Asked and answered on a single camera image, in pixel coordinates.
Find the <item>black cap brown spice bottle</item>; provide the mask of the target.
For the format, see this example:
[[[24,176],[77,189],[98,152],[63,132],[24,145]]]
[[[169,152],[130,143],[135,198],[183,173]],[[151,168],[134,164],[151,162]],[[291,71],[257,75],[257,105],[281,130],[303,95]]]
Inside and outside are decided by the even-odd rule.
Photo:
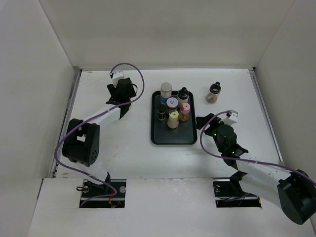
[[[206,101],[210,104],[216,103],[220,93],[221,93],[221,86],[220,86],[220,82],[217,81],[210,86],[209,92],[206,96]]]

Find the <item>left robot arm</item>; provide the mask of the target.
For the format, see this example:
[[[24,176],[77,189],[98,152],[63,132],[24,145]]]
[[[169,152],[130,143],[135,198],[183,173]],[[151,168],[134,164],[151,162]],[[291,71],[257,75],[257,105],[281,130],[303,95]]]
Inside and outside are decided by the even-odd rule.
[[[75,163],[81,172],[88,173],[90,180],[95,183],[93,189],[100,197],[107,196],[111,191],[109,173],[97,161],[101,129],[121,119],[129,111],[137,87],[130,78],[119,78],[114,79],[107,88],[110,99],[106,106],[92,115],[101,116],[77,128],[65,139],[62,147],[62,155]]]

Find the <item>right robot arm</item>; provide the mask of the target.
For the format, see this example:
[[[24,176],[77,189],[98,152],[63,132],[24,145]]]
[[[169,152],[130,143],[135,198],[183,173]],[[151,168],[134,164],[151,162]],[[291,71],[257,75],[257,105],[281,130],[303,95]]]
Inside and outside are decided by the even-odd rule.
[[[236,111],[224,111],[196,118],[200,136],[213,138],[218,155],[205,147],[209,155],[220,158],[227,166],[236,170],[230,177],[229,190],[234,195],[257,195],[279,207],[288,219],[298,225],[304,224],[316,213],[316,183],[302,170],[259,161],[237,143],[232,125],[238,120]]]

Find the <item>pink cap spice bottle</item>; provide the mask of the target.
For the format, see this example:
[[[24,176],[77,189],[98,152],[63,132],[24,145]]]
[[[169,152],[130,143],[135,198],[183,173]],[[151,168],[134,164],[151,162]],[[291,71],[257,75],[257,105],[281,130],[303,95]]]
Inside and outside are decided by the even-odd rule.
[[[182,103],[181,108],[179,110],[179,121],[186,122],[189,120],[190,109],[191,109],[191,106],[189,103]]]

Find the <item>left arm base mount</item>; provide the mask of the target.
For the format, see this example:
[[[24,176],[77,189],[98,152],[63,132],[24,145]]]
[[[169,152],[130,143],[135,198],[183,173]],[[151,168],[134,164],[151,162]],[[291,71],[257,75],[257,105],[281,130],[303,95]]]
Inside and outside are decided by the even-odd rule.
[[[124,208],[126,195],[126,179],[111,179],[109,176],[106,182],[116,189],[103,184],[95,184],[84,180],[81,186],[76,187],[80,192],[80,208]]]

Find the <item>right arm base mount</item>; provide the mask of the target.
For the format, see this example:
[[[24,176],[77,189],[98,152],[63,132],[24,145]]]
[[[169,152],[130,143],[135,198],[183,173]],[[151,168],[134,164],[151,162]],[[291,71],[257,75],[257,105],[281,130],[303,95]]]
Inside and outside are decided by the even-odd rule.
[[[217,208],[261,208],[261,200],[258,196],[244,192],[239,181],[245,173],[237,171],[229,178],[213,179],[215,205]]]

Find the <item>black cap white bottle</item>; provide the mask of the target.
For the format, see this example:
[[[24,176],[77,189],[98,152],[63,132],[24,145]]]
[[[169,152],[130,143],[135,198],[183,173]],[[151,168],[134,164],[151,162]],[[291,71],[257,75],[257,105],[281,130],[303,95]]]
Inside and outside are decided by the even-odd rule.
[[[178,107],[180,108],[183,103],[188,103],[189,97],[189,91],[187,88],[182,87],[177,94]]]

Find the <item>yellow cap spice bottle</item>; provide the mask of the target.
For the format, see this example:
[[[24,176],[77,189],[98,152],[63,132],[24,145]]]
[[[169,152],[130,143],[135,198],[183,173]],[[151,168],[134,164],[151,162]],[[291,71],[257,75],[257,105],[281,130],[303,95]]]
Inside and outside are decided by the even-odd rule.
[[[179,125],[179,113],[172,111],[168,116],[167,126],[170,129],[176,129]]]

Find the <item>red label lid jar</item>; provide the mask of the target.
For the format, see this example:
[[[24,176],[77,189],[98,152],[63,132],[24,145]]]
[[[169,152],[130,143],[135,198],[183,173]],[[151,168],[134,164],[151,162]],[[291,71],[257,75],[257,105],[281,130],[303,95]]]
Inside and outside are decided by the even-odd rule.
[[[166,101],[166,113],[169,115],[173,111],[178,109],[178,100],[175,97],[170,97]]]

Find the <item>silver lid blue-label jar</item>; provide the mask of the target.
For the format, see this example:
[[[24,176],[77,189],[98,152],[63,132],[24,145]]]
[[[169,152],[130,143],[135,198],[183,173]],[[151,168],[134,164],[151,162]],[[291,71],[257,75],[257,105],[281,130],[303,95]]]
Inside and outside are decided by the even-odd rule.
[[[168,98],[171,97],[172,94],[172,85],[168,82],[164,82],[160,86],[160,103],[166,104]]]

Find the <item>small dark pepper bottle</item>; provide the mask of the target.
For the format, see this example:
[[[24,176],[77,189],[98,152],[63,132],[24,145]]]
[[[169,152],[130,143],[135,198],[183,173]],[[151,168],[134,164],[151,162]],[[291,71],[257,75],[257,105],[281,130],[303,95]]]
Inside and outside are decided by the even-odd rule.
[[[165,105],[160,104],[160,105],[158,106],[157,111],[158,111],[158,119],[159,119],[160,121],[165,120],[165,115],[166,115],[166,108],[165,108]]]

